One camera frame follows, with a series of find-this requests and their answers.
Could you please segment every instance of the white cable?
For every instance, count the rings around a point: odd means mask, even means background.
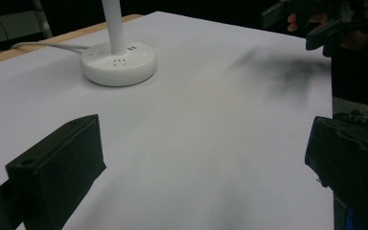
[[[11,49],[16,49],[21,46],[27,46],[27,45],[41,45],[41,46],[53,46],[53,47],[59,47],[64,49],[80,49],[80,50],[86,50],[89,48],[89,46],[81,46],[81,45],[70,45],[70,44],[63,44],[63,43],[55,43],[55,42],[44,42],[44,41],[38,41],[38,42],[20,42],[16,43],[11,46]]]

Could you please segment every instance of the lamp base with outlet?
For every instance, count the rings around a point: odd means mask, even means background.
[[[105,86],[128,86],[149,79],[157,69],[157,55],[141,42],[127,42],[123,55],[111,54],[110,42],[83,51],[82,73],[91,81]]]

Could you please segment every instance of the wooden edge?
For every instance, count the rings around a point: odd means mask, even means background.
[[[124,16],[122,18],[122,20],[124,22],[127,22],[127,21],[133,20],[133,19],[141,17],[141,16],[142,16],[141,14],[130,14],[130,15]],[[100,23],[98,25],[86,27],[86,28],[83,28],[83,29],[80,29],[80,30],[77,30],[77,31],[73,31],[73,32],[70,32],[70,33],[67,33],[67,34],[54,36],[54,37],[45,39],[43,41],[62,42],[62,41],[66,41],[66,40],[78,37],[78,36],[89,35],[91,33],[94,33],[94,32],[97,32],[97,31],[100,31],[100,30],[103,30],[103,29],[106,29],[106,22]],[[0,53],[0,61],[6,60],[6,59],[9,59],[9,58],[14,58],[14,57],[29,53],[31,51],[39,50],[43,47],[45,47],[45,46],[22,46],[22,47],[19,47],[17,49],[4,51],[4,52]]]

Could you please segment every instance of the white table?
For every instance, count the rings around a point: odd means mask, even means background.
[[[134,86],[90,82],[80,54],[59,48],[0,62],[0,184],[14,157],[99,114],[107,169],[64,229],[334,229],[333,193],[304,163],[313,118],[332,116],[321,49],[160,11],[124,31],[159,58]]]

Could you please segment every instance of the person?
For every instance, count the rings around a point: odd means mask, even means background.
[[[310,22],[324,24],[327,17],[325,13],[315,13]],[[290,32],[298,29],[296,18],[291,13],[287,19]],[[332,56],[332,84],[334,97],[368,105],[368,33],[352,31],[341,39]]]

